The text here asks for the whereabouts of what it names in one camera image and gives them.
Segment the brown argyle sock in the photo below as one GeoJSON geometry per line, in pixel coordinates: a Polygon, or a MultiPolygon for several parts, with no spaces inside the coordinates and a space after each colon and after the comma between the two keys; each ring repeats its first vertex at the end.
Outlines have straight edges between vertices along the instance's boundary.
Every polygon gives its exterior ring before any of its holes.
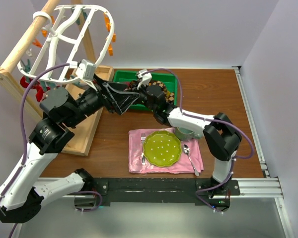
{"type": "Polygon", "coordinates": [[[174,104],[174,102],[175,102],[175,94],[174,94],[174,92],[168,91],[167,90],[167,87],[165,86],[164,83],[162,83],[161,81],[154,81],[152,83],[152,85],[159,86],[162,89],[162,91],[164,92],[164,96],[165,96],[166,102],[167,103],[174,104]]]}
{"type": "Polygon", "coordinates": [[[132,92],[135,92],[138,90],[138,82],[137,81],[131,81],[131,82],[128,82],[127,84],[127,88],[125,89],[125,91],[132,91],[132,92]]]}

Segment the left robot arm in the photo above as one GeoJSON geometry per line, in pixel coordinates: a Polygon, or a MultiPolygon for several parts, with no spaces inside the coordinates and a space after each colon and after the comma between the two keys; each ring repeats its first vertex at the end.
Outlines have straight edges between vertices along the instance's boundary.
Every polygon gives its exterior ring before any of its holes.
{"type": "Polygon", "coordinates": [[[140,98],[137,85],[93,78],[93,86],[77,99],[64,87],[50,90],[41,102],[44,115],[25,138],[24,152],[6,181],[0,186],[0,221],[22,224],[36,216],[46,204],[64,195],[89,194],[93,177],[77,169],[56,182],[36,187],[45,168],[74,137],[73,129],[101,108],[123,114],[140,98]]]}

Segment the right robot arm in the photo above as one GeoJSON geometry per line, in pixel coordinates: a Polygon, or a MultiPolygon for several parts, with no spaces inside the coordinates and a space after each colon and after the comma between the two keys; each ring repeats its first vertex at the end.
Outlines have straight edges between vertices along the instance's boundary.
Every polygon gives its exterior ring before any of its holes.
{"type": "Polygon", "coordinates": [[[203,134],[211,154],[215,158],[211,187],[198,192],[213,191],[222,195],[229,189],[237,149],[242,141],[242,132],[231,123],[224,113],[201,115],[183,110],[167,101],[163,89],[158,84],[137,85],[140,95],[136,101],[153,112],[158,123],[169,127],[182,127],[195,134],[203,134]]]}

